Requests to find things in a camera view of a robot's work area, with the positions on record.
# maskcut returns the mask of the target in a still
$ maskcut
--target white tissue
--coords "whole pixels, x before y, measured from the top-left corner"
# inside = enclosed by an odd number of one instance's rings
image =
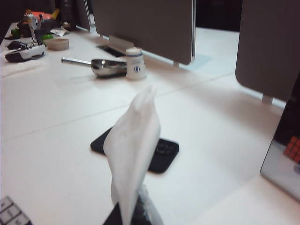
[[[157,89],[148,87],[133,99],[129,109],[109,132],[104,152],[112,172],[112,202],[119,202],[123,225],[130,225],[143,179],[160,134],[155,110]]]
[[[37,68],[45,68],[47,66],[48,64],[41,60],[29,60],[19,63],[8,62],[1,67],[0,75],[1,77],[6,77],[17,73],[32,71]]]

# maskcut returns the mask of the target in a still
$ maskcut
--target white cup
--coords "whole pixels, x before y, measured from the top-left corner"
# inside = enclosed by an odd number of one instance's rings
[[[126,49],[126,62],[128,79],[142,79],[147,76],[141,48]]]

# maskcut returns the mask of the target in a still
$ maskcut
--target black smartphone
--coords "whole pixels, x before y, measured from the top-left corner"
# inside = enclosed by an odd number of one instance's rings
[[[90,148],[92,149],[92,151],[105,155],[103,150],[103,144],[105,138],[107,137],[111,129],[112,128],[109,128],[99,138],[97,138],[90,144]],[[177,143],[165,139],[159,139],[148,171],[154,173],[165,172],[176,157],[178,152],[179,145]]]

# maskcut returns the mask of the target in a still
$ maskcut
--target scoop handle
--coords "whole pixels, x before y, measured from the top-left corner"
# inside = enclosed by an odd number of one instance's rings
[[[81,64],[81,65],[85,65],[85,66],[89,66],[89,67],[91,66],[91,62],[89,62],[89,61],[77,60],[77,59],[72,59],[72,58],[67,58],[67,57],[62,57],[61,62]]]

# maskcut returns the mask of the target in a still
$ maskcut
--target metal scoop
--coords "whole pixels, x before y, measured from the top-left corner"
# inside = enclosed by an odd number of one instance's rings
[[[109,77],[114,75],[126,75],[126,62],[94,59],[91,62],[72,58],[61,58],[61,62],[81,64],[91,67],[98,77]]]

